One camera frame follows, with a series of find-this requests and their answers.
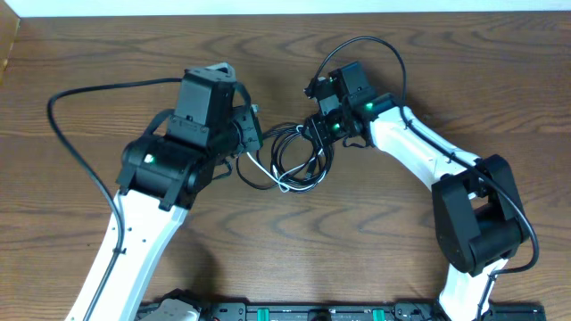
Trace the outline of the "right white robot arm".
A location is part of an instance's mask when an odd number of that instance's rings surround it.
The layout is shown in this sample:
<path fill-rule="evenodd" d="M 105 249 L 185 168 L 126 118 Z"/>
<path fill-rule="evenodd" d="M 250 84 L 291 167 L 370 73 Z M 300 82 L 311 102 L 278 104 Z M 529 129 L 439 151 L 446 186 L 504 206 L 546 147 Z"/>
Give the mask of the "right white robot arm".
<path fill-rule="evenodd" d="M 495 280 L 525 241 L 536 236 L 525 217 L 510 165 L 446 141 L 404 101 L 372 87 L 359 62 L 316 75 L 304 93 L 319 112 L 309 119 L 320 147 L 360 136 L 418 178 L 431 192 L 436 239 L 449 262 L 437 304 L 448 320 L 480 320 Z"/>

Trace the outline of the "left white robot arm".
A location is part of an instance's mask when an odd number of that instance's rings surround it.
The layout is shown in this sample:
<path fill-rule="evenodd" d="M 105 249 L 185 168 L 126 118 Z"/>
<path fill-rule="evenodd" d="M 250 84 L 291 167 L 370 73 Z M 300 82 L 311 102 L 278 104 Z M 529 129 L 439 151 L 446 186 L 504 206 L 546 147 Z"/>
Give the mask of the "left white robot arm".
<path fill-rule="evenodd" d="M 159 112 L 123 151 L 112 217 L 69 320 L 134 319 L 214 169 L 262 147 L 257 107 L 230 64 L 187 69 L 178 82 L 176 107 Z"/>

